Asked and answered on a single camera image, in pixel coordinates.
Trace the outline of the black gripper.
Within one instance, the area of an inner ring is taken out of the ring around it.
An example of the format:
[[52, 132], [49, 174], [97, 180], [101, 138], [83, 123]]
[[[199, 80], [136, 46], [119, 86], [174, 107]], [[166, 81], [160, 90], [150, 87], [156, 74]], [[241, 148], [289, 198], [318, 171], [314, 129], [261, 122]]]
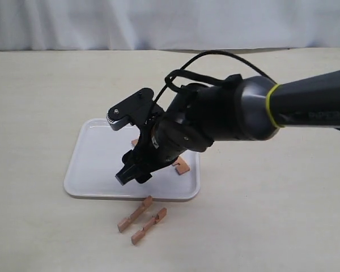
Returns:
[[143, 184], [185, 151], [204, 152], [214, 143], [203, 128], [202, 106], [198, 104], [201, 95], [209, 93], [208, 86], [188, 84], [181, 88], [185, 92], [178, 93], [165, 112], [141, 129], [135, 156], [133, 150], [122, 156], [123, 166], [115, 175], [122, 186], [134, 179]]

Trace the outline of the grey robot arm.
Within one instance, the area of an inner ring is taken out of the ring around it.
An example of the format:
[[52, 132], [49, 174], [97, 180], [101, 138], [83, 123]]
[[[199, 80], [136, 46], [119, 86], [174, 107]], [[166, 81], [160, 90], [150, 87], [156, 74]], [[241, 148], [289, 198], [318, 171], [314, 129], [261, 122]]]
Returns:
[[138, 143], [116, 174], [122, 185], [145, 183], [185, 151], [204, 152], [216, 141], [266, 141], [288, 126], [340, 130], [340, 70], [286, 84], [174, 70], [165, 83], [176, 94], [167, 109], [143, 88], [108, 111], [113, 130], [139, 129]]

